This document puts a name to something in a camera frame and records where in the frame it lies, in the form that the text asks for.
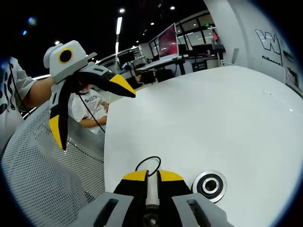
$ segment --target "black chair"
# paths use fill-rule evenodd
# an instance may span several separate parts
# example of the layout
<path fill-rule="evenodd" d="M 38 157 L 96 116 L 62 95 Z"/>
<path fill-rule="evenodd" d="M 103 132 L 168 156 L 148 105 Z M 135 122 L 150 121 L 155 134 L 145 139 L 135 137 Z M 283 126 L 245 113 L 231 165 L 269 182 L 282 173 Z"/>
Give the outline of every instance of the black chair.
<path fill-rule="evenodd" d="M 141 74 L 140 82 L 142 82 L 144 84 L 152 84 L 152 83 L 156 82 L 156 78 L 153 75 L 152 71 L 148 71 L 148 72 L 144 72 Z"/>
<path fill-rule="evenodd" d="M 143 84 L 138 83 L 135 77 L 130 77 L 130 78 L 126 79 L 126 81 L 129 83 L 129 85 L 133 89 L 137 89 L 143 85 Z"/>
<path fill-rule="evenodd" d="M 172 70 L 158 70 L 158 71 L 156 71 L 156 78 L 157 78 L 159 83 L 162 82 L 162 81 L 165 81 L 167 79 L 171 79 L 173 77 L 174 77 L 174 75 L 173 75 Z"/>
<path fill-rule="evenodd" d="M 135 68 L 135 69 L 138 69 L 138 68 L 143 67 L 144 65 L 145 65 L 144 63 L 140 63 L 140 64 L 137 64 L 134 68 Z"/>

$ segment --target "logo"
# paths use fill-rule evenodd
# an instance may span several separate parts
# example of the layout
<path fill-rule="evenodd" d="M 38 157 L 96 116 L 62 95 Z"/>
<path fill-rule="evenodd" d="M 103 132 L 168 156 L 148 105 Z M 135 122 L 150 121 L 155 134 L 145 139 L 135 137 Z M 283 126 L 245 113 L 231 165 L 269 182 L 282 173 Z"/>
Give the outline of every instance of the logo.
<path fill-rule="evenodd" d="M 264 56 L 264 55 L 262 55 L 262 59 L 265 59 L 265 60 L 267 60 L 267 61 L 271 61 L 272 63 L 277 64 L 277 65 L 281 65 L 281 63 L 276 62 L 276 61 L 273 61 L 273 60 L 271 60 L 269 57 Z"/>
<path fill-rule="evenodd" d="M 279 41 L 277 39 L 277 36 L 272 36 L 269 32 L 263 33 L 260 30 L 255 30 L 262 45 L 265 50 L 271 51 L 273 50 L 275 53 L 281 55 L 281 50 L 279 46 Z"/>

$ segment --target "desk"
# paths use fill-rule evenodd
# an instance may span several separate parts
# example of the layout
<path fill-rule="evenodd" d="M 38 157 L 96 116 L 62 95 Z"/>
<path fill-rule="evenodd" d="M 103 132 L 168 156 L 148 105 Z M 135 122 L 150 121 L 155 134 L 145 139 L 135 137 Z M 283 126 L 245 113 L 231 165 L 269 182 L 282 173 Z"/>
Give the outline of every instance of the desk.
<path fill-rule="evenodd" d="M 203 171 L 227 180 L 217 203 L 239 227 L 268 227 L 296 191 L 303 165 L 303 100 L 265 74 L 228 66 L 163 81 L 109 109 L 105 188 L 146 157 L 191 187 Z M 155 162 L 140 169 L 150 171 Z"/>
<path fill-rule="evenodd" d="M 189 61 L 189 60 L 194 60 L 195 58 L 194 57 L 185 57 L 184 60 L 185 61 Z M 210 57 L 197 57 L 197 59 L 199 61 L 207 61 L 207 60 L 214 60 L 214 59 L 217 59 L 216 56 L 210 56 Z M 180 72 L 181 72 L 181 75 L 185 75 L 186 74 L 186 70 L 184 69 L 184 60 L 181 59 L 181 56 L 176 59 L 176 57 L 174 58 L 166 58 L 166 59 L 162 59 L 162 60 L 159 60 L 159 61 L 155 61 L 155 62 L 152 62 L 150 64 L 147 64 L 141 68 L 138 68 L 137 70 L 149 70 L 149 69 L 156 69 L 156 68 L 161 68 L 161 67 L 165 67 L 165 66 L 168 66 L 168 65 L 171 65 L 171 64 L 177 64 L 179 67 L 180 67 Z"/>
<path fill-rule="evenodd" d="M 154 61 L 154 62 L 149 63 L 149 64 L 147 64 L 147 65 L 145 65 L 141 68 L 138 68 L 137 70 L 149 70 L 149 69 L 153 69 L 153 68 L 161 68 L 161 67 L 164 67 L 166 65 L 170 65 L 170 64 L 174 64 L 174 63 L 177 63 L 179 65 L 181 74 L 185 75 L 183 61 L 182 61 L 181 58 L 176 59 L 176 57 Z"/>

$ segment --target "white wall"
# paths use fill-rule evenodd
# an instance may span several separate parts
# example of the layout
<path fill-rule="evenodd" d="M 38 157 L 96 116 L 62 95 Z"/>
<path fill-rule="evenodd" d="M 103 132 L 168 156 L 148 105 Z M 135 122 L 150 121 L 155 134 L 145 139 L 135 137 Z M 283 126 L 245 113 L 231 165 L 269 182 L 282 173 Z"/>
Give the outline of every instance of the white wall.
<path fill-rule="evenodd" d="M 239 48 L 236 64 L 287 82 L 289 69 L 303 77 L 298 67 L 283 55 L 289 49 L 267 17 L 248 0 L 205 0 L 226 49 L 224 60 L 230 62 L 233 49 Z"/>
<path fill-rule="evenodd" d="M 141 52 L 142 55 L 146 56 L 146 58 L 152 59 L 153 55 L 150 49 L 150 46 L 148 45 L 148 43 L 143 43 L 139 45 L 139 50 Z"/>
<path fill-rule="evenodd" d="M 229 2 L 227 0 L 204 0 L 204 2 L 226 49 L 226 53 L 223 54 L 224 60 L 231 62 L 234 48 L 239 48 L 236 64 L 247 67 L 248 61 L 242 31 Z"/>

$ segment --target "wire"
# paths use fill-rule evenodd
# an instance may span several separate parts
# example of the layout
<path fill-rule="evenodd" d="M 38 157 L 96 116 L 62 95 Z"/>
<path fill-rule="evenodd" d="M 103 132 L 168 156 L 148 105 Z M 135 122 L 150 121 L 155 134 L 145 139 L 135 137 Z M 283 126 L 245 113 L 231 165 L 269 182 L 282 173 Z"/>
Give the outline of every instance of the wire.
<path fill-rule="evenodd" d="M 176 69 L 175 69 L 175 72 L 174 72 L 174 77 L 175 77 L 175 75 L 177 73 L 177 69 L 178 69 L 178 65 L 176 64 Z"/>
<path fill-rule="evenodd" d="M 89 114 L 91 115 L 91 117 L 95 120 L 95 122 L 97 123 L 97 125 L 100 127 L 100 129 L 105 133 L 104 129 L 101 127 L 101 125 L 98 123 L 98 121 L 95 119 L 94 115 L 91 113 L 91 111 L 89 110 L 89 108 L 86 106 L 85 102 L 83 101 L 81 95 L 78 94 L 78 96 L 80 97 L 82 103 L 85 105 L 85 108 L 88 110 Z"/>
<path fill-rule="evenodd" d="M 12 77 L 12 79 L 13 79 L 13 84 L 14 84 L 14 87 L 15 87 L 15 91 L 16 91 L 16 93 L 17 93 L 17 95 L 18 95 L 18 98 L 19 98 L 21 104 L 22 104 L 22 105 L 24 106 L 24 108 L 26 109 L 26 114 L 29 114 L 29 110 L 28 110 L 27 106 L 24 104 L 24 102 L 23 102 L 23 100 L 22 100 L 22 98 L 21 98 L 21 96 L 20 96 L 20 94 L 19 94 L 19 92 L 18 92 L 17 85 L 16 85 L 15 79 L 14 79 L 14 74 L 13 74 L 13 71 L 12 71 L 11 66 L 10 66 L 10 62 L 9 62 L 9 70 L 10 70 L 10 73 L 11 73 L 11 77 Z"/>
<path fill-rule="evenodd" d="M 150 156 L 150 157 L 144 159 L 143 161 L 141 161 L 141 162 L 137 165 L 135 171 L 138 170 L 139 166 L 140 166 L 143 162 L 145 162 L 145 161 L 147 161 L 148 159 L 151 159 L 151 158 L 157 158 L 157 159 L 159 160 L 159 164 L 158 164 L 157 168 L 155 169 L 155 171 L 153 171 L 151 174 L 149 174 L 148 177 L 154 175 L 154 174 L 159 170 L 160 165 L 161 165 L 161 158 L 158 157 L 158 156 Z"/>

